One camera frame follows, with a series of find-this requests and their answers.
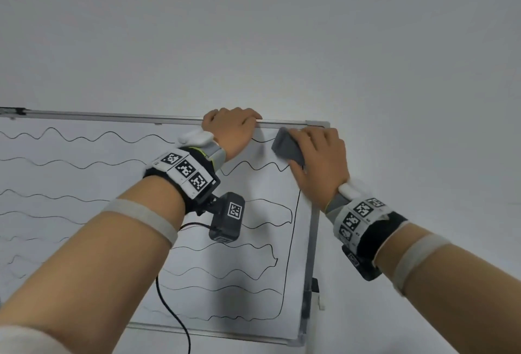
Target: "wire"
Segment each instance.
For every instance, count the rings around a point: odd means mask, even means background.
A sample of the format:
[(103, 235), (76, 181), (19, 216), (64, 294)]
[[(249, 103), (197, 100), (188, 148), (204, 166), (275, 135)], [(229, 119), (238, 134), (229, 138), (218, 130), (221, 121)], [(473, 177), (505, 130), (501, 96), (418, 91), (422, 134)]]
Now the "wire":
[[(183, 228), (186, 228), (187, 226), (192, 226), (192, 225), (199, 225), (199, 226), (204, 226), (210, 230), (214, 230), (214, 228), (212, 228), (210, 225), (206, 225), (206, 224), (202, 224), (200, 222), (189, 222), (183, 226), (181, 226), (179, 228), (179, 230), (183, 229)], [(156, 277), (156, 290), (157, 290), (157, 295), (159, 296), (160, 298), (160, 301), (161, 303), (163, 304), (163, 306), (166, 307), (166, 310), (168, 310), (168, 312), (177, 320), (177, 322), (179, 323), (179, 325), (181, 325), (181, 327), (183, 328), (183, 330), (185, 331), (186, 333), (186, 338), (188, 339), (188, 354), (190, 354), (190, 352), (192, 351), (192, 340), (190, 339), (190, 334), (188, 333), (188, 330), (186, 329), (185, 325), (183, 324), (183, 322), (181, 321), (181, 319), (179, 317), (177, 317), (177, 315), (172, 311), (172, 309), (170, 308), (169, 305), (167, 305), (165, 299), (163, 298), (162, 294), (161, 294), (161, 289), (160, 289), (160, 277), (157, 276)]]

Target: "sleeve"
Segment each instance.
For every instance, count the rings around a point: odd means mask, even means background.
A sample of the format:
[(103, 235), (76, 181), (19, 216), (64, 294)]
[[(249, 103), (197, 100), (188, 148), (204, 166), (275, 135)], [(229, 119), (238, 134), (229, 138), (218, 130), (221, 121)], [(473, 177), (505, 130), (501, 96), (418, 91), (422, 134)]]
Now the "sleeve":
[(49, 335), (21, 326), (0, 327), (0, 354), (72, 354)]

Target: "finger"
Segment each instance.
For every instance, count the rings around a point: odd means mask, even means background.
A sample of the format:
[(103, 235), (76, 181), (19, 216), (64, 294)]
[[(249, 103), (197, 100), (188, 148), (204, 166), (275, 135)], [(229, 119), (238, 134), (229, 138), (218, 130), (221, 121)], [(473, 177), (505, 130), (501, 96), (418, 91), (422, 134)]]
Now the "finger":
[(203, 125), (208, 125), (210, 122), (212, 122), (212, 119), (214, 119), (215, 115), (218, 113), (218, 109), (212, 110), (209, 113), (207, 113), (203, 117)]
[(250, 136), (253, 135), (253, 131), (255, 130), (255, 127), (257, 126), (257, 120), (255, 117), (249, 117), (244, 121), (244, 124), (242, 125), (245, 130), (247, 130), (250, 133)]
[(243, 119), (244, 122), (250, 117), (254, 117), (255, 119), (262, 119), (262, 115), (257, 113), (257, 111), (255, 111), (252, 108), (242, 110), (240, 113), (240, 117)]
[(293, 173), (293, 176), (295, 177), (296, 184), (300, 189), (303, 189), (306, 185), (306, 173), (304, 173), (302, 167), (300, 167), (300, 165), (294, 160), (289, 160), (288, 164), (290, 165), (291, 173)]
[(311, 141), (317, 151), (327, 147), (326, 136), (324, 135), (323, 129), (307, 127), (303, 128), (302, 131), (311, 137)]
[(230, 110), (228, 108), (221, 108), (217, 114), (215, 114), (216, 117), (220, 117), (222, 114), (229, 112)]
[(304, 160), (306, 162), (309, 160), (309, 158), (313, 157), (316, 154), (317, 150), (313, 146), (311, 138), (307, 135), (307, 133), (304, 133), (302, 130), (296, 129), (290, 129), (289, 133), (291, 137), (293, 137), (298, 143), (298, 146), (300, 147), (300, 150), (302, 151), (302, 155), (304, 156)]
[(338, 137), (338, 130), (335, 128), (330, 128), (324, 130), (324, 136), (326, 137), (327, 143), (331, 146), (333, 145), (337, 140), (340, 140)]

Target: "wrist strap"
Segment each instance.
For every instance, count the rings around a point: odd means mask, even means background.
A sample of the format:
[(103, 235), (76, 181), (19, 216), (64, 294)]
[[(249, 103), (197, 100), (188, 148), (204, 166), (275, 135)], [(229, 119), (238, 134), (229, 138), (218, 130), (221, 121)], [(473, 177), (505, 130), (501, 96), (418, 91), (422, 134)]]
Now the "wrist strap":
[(403, 254), (394, 270), (392, 277), (394, 289), (396, 289), (401, 296), (405, 296), (403, 286), (409, 274), (427, 259), (428, 256), (432, 255), (433, 252), (450, 243), (451, 242), (444, 237), (431, 233), (411, 245), (405, 254)]
[(127, 199), (114, 199), (101, 212), (105, 211), (112, 211), (141, 221), (163, 235), (172, 247), (177, 240), (177, 231), (171, 223), (142, 204)]

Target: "whiteboard eraser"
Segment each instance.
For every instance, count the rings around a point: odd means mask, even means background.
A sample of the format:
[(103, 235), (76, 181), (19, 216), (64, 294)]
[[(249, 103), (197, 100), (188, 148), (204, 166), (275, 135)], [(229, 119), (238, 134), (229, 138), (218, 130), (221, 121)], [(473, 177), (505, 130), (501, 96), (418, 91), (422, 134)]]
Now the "whiteboard eraser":
[(304, 156), (298, 146), (296, 140), (291, 137), (287, 128), (280, 128), (271, 150), (280, 158), (291, 159), (297, 162), (301, 167), (305, 165)]

